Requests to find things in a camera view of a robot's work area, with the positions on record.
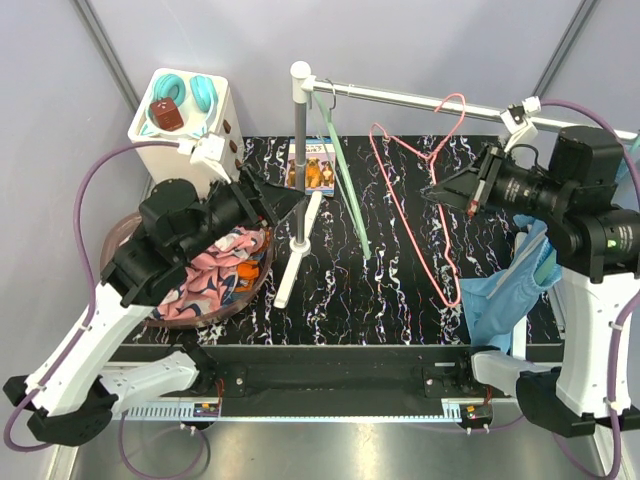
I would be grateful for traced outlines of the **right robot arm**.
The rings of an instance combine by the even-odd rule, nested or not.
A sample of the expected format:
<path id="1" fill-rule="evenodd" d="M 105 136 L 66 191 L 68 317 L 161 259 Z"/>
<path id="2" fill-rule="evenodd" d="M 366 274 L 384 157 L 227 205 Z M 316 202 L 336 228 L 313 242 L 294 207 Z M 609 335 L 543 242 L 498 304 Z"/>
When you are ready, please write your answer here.
<path id="1" fill-rule="evenodd" d="M 566 438 L 600 425 L 615 432 L 639 426 L 626 386 L 624 330 L 639 291 L 639 215 L 612 201 L 623 153 L 612 132 L 570 126 L 559 132 L 547 169 L 519 167 L 490 146 L 427 194 L 471 215 L 502 208 L 545 223 L 562 269 L 561 365 L 547 369 L 481 342 L 453 375 L 463 395 L 493 386 L 516 398 L 531 423 Z"/>

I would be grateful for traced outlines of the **pink patterned shorts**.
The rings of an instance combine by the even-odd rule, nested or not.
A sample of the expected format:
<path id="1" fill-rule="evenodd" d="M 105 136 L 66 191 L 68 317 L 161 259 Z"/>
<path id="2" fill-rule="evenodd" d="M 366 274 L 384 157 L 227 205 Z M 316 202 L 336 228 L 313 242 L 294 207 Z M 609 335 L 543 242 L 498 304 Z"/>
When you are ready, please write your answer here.
<path id="1" fill-rule="evenodd" d="M 221 237 L 186 268 L 186 280 L 172 290 L 151 313 L 158 321 L 190 320 L 212 314 L 247 295 L 234 295 L 236 267 L 267 250 L 270 233 L 265 229 L 236 227 Z"/>

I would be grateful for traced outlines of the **mint green hanger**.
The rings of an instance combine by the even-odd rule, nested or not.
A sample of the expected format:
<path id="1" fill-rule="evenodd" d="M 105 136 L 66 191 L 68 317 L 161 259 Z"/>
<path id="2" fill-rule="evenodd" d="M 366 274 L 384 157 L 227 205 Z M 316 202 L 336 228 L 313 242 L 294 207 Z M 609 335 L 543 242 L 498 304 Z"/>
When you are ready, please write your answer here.
<path id="1" fill-rule="evenodd" d="M 329 138 L 331 139 L 331 142 L 333 144 L 338 167 L 336 182 L 338 184 L 342 197 L 345 200 L 347 211 L 350 215 L 356 236 L 360 242 L 363 258 L 365 260 L 369 260 L 371 258 L 371 248 L 366 232 L 366 227 L 362 218 L 361 208 L 356 196 L 346 156 L 344 154 L 338 132 L 333 122 L 332 114 L 330 113 L 330 109 L 325 105 L 325 103 L 317 93 L 309 93 L 308 97 L 309 100 L 318 107 L 320 115 L 326 126 Z"/>

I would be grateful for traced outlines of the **teal plastic hanger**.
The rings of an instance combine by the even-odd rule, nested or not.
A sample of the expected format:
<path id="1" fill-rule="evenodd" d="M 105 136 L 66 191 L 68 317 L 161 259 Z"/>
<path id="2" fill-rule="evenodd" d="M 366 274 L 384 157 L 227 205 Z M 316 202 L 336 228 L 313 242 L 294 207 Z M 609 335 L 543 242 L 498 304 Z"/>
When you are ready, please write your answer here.
<path id="1" fill-rule="evenodd" d="M 625 161 L 620 163 L 616 173 L 616 182 L 620 183 L 629 174 L 629 168 Z M 533 273 L 535 283 L 541 286 L 556 268 L 556 251 L 550 247 L 545 247 L 542 251 L 542 261 Z"/>

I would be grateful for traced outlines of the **dog picture book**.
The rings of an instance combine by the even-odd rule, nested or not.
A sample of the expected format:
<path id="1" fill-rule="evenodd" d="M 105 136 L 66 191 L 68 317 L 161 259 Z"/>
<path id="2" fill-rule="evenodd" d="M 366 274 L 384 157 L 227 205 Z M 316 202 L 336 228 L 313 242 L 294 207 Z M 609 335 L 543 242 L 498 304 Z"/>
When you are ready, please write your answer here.
<path id="1" fill-rule="evenodd" d="M 336 153 L 333 142 L 328 137 L 308 137 L 305 158 L 306 194 L 319 191 L 325 197 L 333 197 L 336 187 Z"/>

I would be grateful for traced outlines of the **pink translucent plastic basin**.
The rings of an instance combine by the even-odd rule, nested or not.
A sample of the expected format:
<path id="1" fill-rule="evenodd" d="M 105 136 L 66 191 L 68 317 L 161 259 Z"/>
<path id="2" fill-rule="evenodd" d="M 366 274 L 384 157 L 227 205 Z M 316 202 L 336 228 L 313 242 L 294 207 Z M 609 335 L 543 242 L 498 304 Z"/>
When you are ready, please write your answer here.
<path id="1" fill-rule="evenodd" d="M 267 250 L 270 250 L 272 252 L 272 260 L 273 260 L 274 246 L 272 242 L 272 231 L 270 229 L 265 229 L 265 230 L 267 230 L 270 233 L 270 243 Z M 250 304 L 250 302 L 253 300 L 253 298 L 258 294 L 260 288 L 257 291 L 253 292 L 252 294 L 247 295 L 243 299 L 235 301 L 231 306 L 224 307 L 212 314 L 203 315 L 195 319 L 179 320 L 179 321 L 153 320 L 150 314 L 147 318 L 145 318 L 142 321 L 142 324 L 151 328 L 188 329 L 188 328 L 204 327 L 214 323 L 220 323 L 225 321 L 227 318 L 231 317 L 232 315 L 240 312 L 244 308 L 246 308 Z"/>

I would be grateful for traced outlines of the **silver clothes rack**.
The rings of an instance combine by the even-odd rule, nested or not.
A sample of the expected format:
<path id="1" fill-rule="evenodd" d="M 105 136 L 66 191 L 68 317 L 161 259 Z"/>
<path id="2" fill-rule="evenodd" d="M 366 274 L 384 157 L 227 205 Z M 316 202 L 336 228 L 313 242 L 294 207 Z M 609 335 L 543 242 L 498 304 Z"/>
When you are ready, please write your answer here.
<path id="1" fill-rule="evenodd" d="M 470 107 L 463 95 L 454 93 L 444 99 L 411 96 L 319 80 L 308 63 L 296 61 L 290 69 L 295 110 L 295 134 L 292 150 L 293 187 L 306 193 L 305 144 L 306 111 L 309 93 L 326 92 L 362 100 L 445 112 L 463 120 L 466 116 L 502 122 L 499 110 Z M 562 186 L 562 204 L 551 214 L 531 215 L 544 221 L 548 239 L 557 252 L 557 262 L 567 270 L 600 284 L 612 275 L 639 272 L 639 215 L 612 202 L 617 187 L 615 161 L 629 160 L 620 132 L 599 118 L 592 126 L 576 125 L 539 118 L 532 122 L 538 130 L 528 143 L 516 145 L 509 157 L 525 169 L 540 169 Z M 289 302 L 302 259 L 310 251 L 309 236 L 322 194 L 311 194 L 307 207 L 297 215 L 298 231 L 290 244 L 290 258 L 274 305 L 284 308 Z"/>

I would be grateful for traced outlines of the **teal cat ear headphones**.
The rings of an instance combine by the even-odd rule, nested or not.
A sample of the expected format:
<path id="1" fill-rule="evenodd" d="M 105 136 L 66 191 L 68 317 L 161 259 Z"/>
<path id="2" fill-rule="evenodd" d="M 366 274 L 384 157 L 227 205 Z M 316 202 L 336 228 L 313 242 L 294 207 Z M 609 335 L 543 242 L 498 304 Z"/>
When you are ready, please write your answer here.
<path id="1" fill-rule="evenodd" d="M 150 104 L 161 98 L 171 97 L 178 106 L 184 126 L 169 132 L 159 129 L 151 116 Z M 138 135 L 165 139 L 204 136 L 217 115 L 218 93 L 213 80 L 204 75 L 192 75 L 188 80 L 175 73 L 160 75 L 152 84 L 144 123 Z"/>

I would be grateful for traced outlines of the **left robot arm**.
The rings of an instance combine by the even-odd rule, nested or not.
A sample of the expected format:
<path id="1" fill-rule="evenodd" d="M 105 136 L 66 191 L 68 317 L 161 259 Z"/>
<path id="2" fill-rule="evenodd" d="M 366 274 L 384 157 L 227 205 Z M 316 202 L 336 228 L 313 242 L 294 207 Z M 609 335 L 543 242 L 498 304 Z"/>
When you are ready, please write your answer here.
<path id="1" fill-rule="evenodd" d="M 305 198 L 265 181 L 251 166 L 211 187 L 205 199 L 185 179 L 157 184 L 139 206 L 141 222 L 101 272 L 86 313 L 55 352 L 28 376 L 9 378 L 3 391 L 37 443 L 14 451 L 81 446 L 116 415 L 167 393 L 203 396 L 216 387 L 216 362 L 193 341 L 123 376 L 103 368 L 127 335 L 187 279 L 191 261 L 236 227 L 274 228 Z"/>

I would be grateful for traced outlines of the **white storage box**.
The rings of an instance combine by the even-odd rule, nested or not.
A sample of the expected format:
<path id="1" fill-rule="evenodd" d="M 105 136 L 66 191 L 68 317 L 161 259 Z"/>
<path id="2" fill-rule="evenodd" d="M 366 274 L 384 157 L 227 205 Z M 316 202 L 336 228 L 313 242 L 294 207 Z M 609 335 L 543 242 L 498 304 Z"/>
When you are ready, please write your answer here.
<path id="1" fill-rule="evenodd" d="M 141 104 L 136 111 L 134 120 L 128 129 L 128 138 L 132 143 L 138 146 L 137 152 L 155 183 L 159 184 L 165 180 L 185 179 L 191 182 L 198 195 L 204 198 L 209 192 L 210 183 L 203 181 L 199 177 L 190 177 L 184 171 L 188 158 L 178 152 L 178 141 L 187 137 L 165 139 L 158 137 L 142 137 L 138 135 L 139 129 L 144 123 L 144 112 L 148 105 L 152 84 L 160 75 L 166 73 L 178 74 L 185 80 L 188 80 L 192 75 L 204 75 L 213 80 L 219 98 L 217 115 L 210 123 L 209 130 L 205 135 L 211 133 L 226 138 L 228 145 L 227 154 L 231 157 L 231 164 L 237 169 L 238 179 L 238 166 L 242 163 L 244 158 L 244 141 L 236 114 L 230 83 L 222 76 L 170 68 L 159 68 L 154 72 L 142 97 Z"/>

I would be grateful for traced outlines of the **light blue shorts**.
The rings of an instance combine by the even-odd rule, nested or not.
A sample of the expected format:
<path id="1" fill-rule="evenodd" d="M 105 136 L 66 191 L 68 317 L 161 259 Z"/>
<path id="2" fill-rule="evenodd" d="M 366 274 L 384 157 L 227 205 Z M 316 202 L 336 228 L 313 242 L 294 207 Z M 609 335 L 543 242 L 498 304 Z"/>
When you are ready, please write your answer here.
<path id="1" fill-rule="evenodd" d="M 504 353 L 510 350 L 514 327 L 529 314 L 539 297 L 562 278 L 556 252 L 554 272 L 541 286 L 535 283 L 533 273 L 542 261 L 543 249 L 555 250 L 547 237 L 547 224 L 526 215 L 516 215 L 513 220 L 523 231 L 518 235 L 521 242 L 514 249 L 510 265 L 489 277 L 460 281 L 471 345 L 494 347 Z"/>

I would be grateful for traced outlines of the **brown cube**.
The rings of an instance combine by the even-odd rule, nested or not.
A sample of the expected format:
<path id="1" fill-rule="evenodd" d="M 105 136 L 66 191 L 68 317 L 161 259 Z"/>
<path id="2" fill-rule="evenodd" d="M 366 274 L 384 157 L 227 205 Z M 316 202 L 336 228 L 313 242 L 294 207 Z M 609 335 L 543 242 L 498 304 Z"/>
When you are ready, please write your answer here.
<path id="1" fill-rule="evenodd" d="M 184 126 L 179 108 L 171 97 L 152 102 L 150 112 L 155 125 L 161 130 L 172 132 Z"/>

